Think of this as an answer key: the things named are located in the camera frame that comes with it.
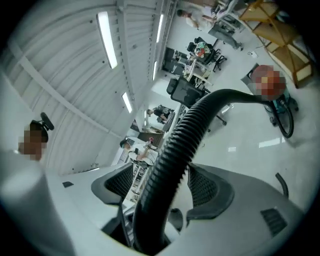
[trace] black corrugated hose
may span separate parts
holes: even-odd
[[[168,212],[185,168],[194,157],[211,121],[229,103],[268,105],[280,123],[276,108],[270,101],[262,101],[259,96],[237,90],[217,90],[195,103],[166,141],[136,205],[133,234],[138,251],[153,256],[166,247],[164,231]]]

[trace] mesh panel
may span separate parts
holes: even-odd
[[[122,201],[126,198],[133,182],[133,165],[127,169],[108,179],[104,186],[107,190],[122,197]]]
[[[193,207],[209,202],[217,194],[217,185],[193,168],[189,170],[188,186],[191,190]]]
[[[281,230],[287,226],[286,221],[283,219],[277,209],[272,208],[268,210],[262,210],[261,214],[273,237],[280,233]]]

